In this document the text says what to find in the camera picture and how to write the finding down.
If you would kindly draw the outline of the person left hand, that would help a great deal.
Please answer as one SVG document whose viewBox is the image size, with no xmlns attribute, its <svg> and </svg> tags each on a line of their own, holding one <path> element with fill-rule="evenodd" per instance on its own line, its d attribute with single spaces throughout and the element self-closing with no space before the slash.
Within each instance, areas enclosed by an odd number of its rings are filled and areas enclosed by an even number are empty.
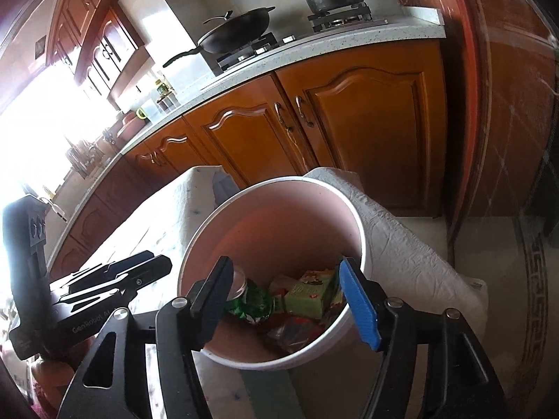
<svg viewBox="0 0 559 419">
<path fill-rule="evenodd" d="M 57 411 L 72 381 L 81 357 L 69 350 L 62 359 L 38 358 L 31 365 L 31 374 L 41 388 L 44 399 Z"/>
</svg>

